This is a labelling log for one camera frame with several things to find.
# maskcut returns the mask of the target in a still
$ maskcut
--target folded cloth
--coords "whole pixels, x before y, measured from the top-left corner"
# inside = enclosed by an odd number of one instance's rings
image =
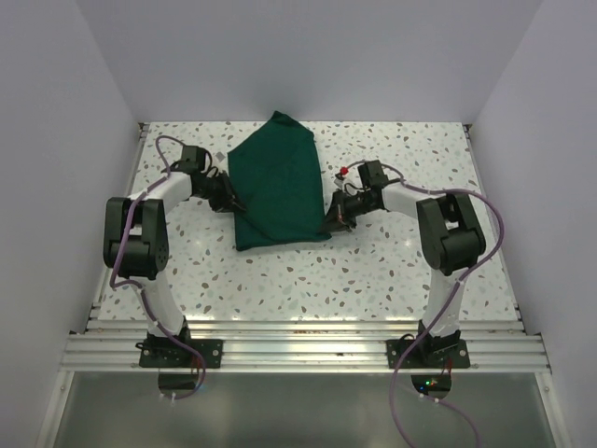
[[[324,195],[311,131],[275,112],[228,159],[230,181],[247,208],[234,214],[236,250],[330,238],[318,232]]]

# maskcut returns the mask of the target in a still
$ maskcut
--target terrazzo table surface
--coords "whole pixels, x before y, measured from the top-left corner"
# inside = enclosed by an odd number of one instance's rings
[[[149,127],[133,191],[160,176],[155,138],[168,134],[208,148],[220,167],[227,153],[261,122],[155,122]],[[408,181],[432,189],[479,191],[460,123],[305,122],[315,136],[326,209],[342,165],[380,159]],[[180,146],[164,142],[169,162]],[[359,182],[352,170],[349,177]],[[487,246],[494,245],[485,207],[474,200]],[[418,319],[429,289],[418,225],[398,213],[378,211],[358,218],[352,233],[323,243],[278,245],[237,252],[231,214],[213,213],[191,198],[166,217],[171,259],[166,268],[174,299],[187,316],[205,320],[288,321]],[[145,319],[130,288],[103,291],[100,319]],[[466,283],[461,319],[515,320],[512,291],[496,257]]]

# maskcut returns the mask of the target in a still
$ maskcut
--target gray wall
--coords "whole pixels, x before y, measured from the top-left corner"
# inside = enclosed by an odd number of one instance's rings
[[[0,6],[0,446],[29,447],[102,267],[136,124],[71,0]]]
[[[545,0],[473,127],[522,316],[543,332],[579,447],[597,446],[596,45],[595,2]]]
[[[472,122],[540,0],[78,0],[140,120]]]

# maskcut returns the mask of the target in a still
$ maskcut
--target black mounting plate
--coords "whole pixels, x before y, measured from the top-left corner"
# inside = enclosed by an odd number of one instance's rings
[[[388,366],[393,369],[396,362],[414,342],[412,339],[390,339],[385,342]],[[415,347],[402,363],[401,369],[443,369],[451,359],[452,369],[468,369],[470,358],[466,341],[459,340],[458,345],[427,355],[424,359],[418,347]]]
[[[206,369],[219,369],[222,362],[224,341],[221,339],[191,339],[185,343],[197,350],[205,359]],[[141,351],[139,367],[144,369],[176,369],[191,367],[191,356],[187,350],[178,346],[160,348],[147,352]]]

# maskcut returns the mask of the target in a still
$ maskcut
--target purple cable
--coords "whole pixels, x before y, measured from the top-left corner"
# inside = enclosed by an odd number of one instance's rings
[[[156,150],[158,151],[158,154],[160,154],[160,158],[163,160],[164,164],[166,165],[166,176],[162,177],[161,179],[157,180],[156,182],[154,182],[153,184],[151,184],[149,187],[147,187],[147,191],[144,191],[143,193],[141,193],[137,198],[135,198],[132,203],[131,206],[129,207],[129,212],[127,214],[127,219],[124,225],[124,231],[122,233],[122,239],[120,240],[120,247],[118,248],[118,252],[116,255],[116,260],[114,261],[114,267],[112,269],[112,274],[110,275],[110,286],[115,289],[117,287],[123,287],[125,285],[130,285],[132,287],[136,287],[139,289],[140,291],[140,295],[141,295],[141,302],[143,303],[143,307],[146,310],[147,316],[149,317],[149,319],[154,322],[156,324],[156,326],[158,327],[158,329],[164,333],[164,335],[175,345],[178,345],[179,347],[187,350],[192,356],[194,356],[196,359],[199,360],[199,362],[201,363],[200,367],[201,367],[201,377],[200,380],[195,384],[195,387],[193,388],[193,390],[191,390],[190,392],[187,392],[186,394],[180,395],[180,396],[176,396],[173,395],[174,399],[185,399],[187,397],[190,397],[191,395],[193,395],[195,392],[197,392],[199,390],[199,388],[201,387],[201,385],[203,384],[203,381],[205,380],[205,359],[203,359],[203,356],[194,348],[186,345],[185,343],[181,343],[180,341],[178,341],[174,335],[167,330],[156,318],[156,316],[153,314],[153,311],[151,311],[151,308],[149,307],[149,302],[147,300],[147,295],[143,289],[143,285],[135,280],[131,280],[131,279],[126,279],[126,280],[122,280],[120,282],[116,282],[116,277],[118,275],[118,271],[120,270],[120,264],[122,263],[122,259],[124,258],[124,249],[129,241],[129,234],[131,233],[131,227],[132,227],[132,218],[134,217],[134,210],[135,208],[137,208],[137,205],[139,204],[139,202],[141,202],[145,196],[147,196],[147,194],[149,194],[151,191],[153,191],[155,188],[157,188],[159,185],[163,184],[168,177],[170,177],[170,165],[168,165],[168,162],[166,161],[166,158],[163,154],[163,152],[161,152],[160,149],[160,143],[159,140],[160,139],[169,139],[169,140],[173,140],[176,143],[179,143],[181,145],[184,145],[183,142],[181,142],[180,140],[173,138],[169,135],[160,135],[158,138],[156,138]]]
[[[504,242],[504,220],[502,219],[502,216],[500,215],[500,213],[497,210],[497,208],[487,198],[485,198],[483,195],[481,195],[481,194],[479,194],[479,193],[477,193],[475,191],[471,191],[471,190],[468,190],[468,189],[431,189],[431,190],[430,189],[422,189],[420,187],[414,187],[412,185],[407,184],[406,181],[404,180],[404,177],[402,177],[401,183],[407,189],[411,189],[412,191],[417,191],[419,193],[424,193],[424,194],[438,195],[438,194],[458,194],[458,193],[463,193],[463,194],[468,194],[470,196],[474,196],[474,197],[480,199],[481,201],[483,201],[485,203],[485,205],[487,205],[487,207],[490,210],[492,210],[493,214],[495,215],[495,218],[497,219],[497,225],[498,225],[497,241],[496,241],[495,246],[493,247],[493,249],[483,259],[481,259],[477,264],[475,264],[474,266],[468,268],[462,275],[460,275],[458,277],[457,282],[454,284],[454,288],[451,290],[450,295],[448,296],[448,299],[446,300],[446,302],[442,306],[441,310],[439,310],[439,313],[437,313],[436,317],[434,317],[434,319],[429,323],[429,325],[427,326],[427,328],[419,336],[417,336],[417,338],[414,340],[414,342],[411,345],[409,345],[409,347],[400,356],[400,358],[396,362],[396,365],[394,366],[394,372],[392,374],[392,382],[390,383],[390,397],[389,397],[389,399],[390,399],[390,409],[392,410],[392,418],[394,419],[394,424],[396,425],[396,428],[400,432],[400,435],[402,436],[402,438],[404,439],[404,441],[407,443],[407,445],[409,447],[411,447],[411,448],[415,448],[414,443],[412,442],[412,440],[410,439],[410,437],[406,433],[405,429],[402,427],[402,424],[400,423],[400,420],[398,419],[398,415],[397,415],[397,412],[396,412],[396,404],[394,403],[394,390],[396,389],[396,381],[397,381],[398,371],[400,370],[400,367],[402,366],[402,363],[404,362],[404,360],[406,359],[406,357],[409,355],[409,353],[417,345],[419,345],[419,343],[421,343],[423,341],[423,339],[425,338],[425,336],[427,336],[427,334],[429,334],[429,331],[431,330],[431,328],[435,326],[435,324],[438,322],[438,320],[446,312],[446,310],[450,306],[451,302],[453,301],[454,297],[456,296],[456,293],[458,292],[458,289],[460,288],[460,285],[461,285],[460,282],[464,281],[470,274],[472,274],[481,265],[483,265],[487,261],[489,261],[489,259],[491,257],[493,257],[497,253],[497,251],[501,247],[502,243]],[[450,403],[448,403],[446,401],[443,401],[443,400],[440,400],[439,404],[441,404],[442,406],[445,406],[446,408],[449,408],[449,409],[453,410],[454,412],[458,413],[459,415],[461,415],[466,420],[466,422],[471,426],[471,428],[473,429],[473,432],[475,433],[475,446],[477,448],[480,448],[480,446],[481,446],[481,438],[480,438],[479,430],[475,426],[475,423],[472,421],[472,419],[468,415],[466,415],[463,411],[461,411],[456,406],[454,406],[453,404],[450,404]]]

